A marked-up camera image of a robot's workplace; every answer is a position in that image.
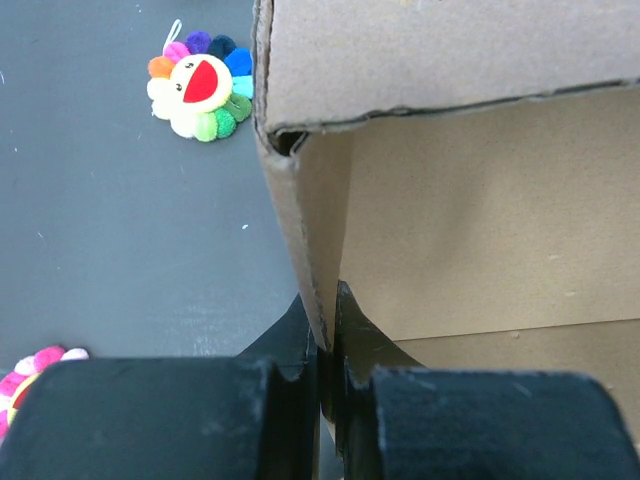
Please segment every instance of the dark gray surface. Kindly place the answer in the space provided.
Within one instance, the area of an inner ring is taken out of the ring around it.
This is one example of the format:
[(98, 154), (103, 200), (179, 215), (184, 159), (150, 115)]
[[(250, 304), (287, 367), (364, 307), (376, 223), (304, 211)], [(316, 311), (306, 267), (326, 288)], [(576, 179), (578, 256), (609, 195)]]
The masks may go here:
[(228, 140), (184, 140), (146, 95), (176, 18), (180, 38), (201, 29), (248, 46), (251, 8), (0, 4), (0, 373), (54, 343), (236, 354), (285, 312), (296, 286), (249, 122)]

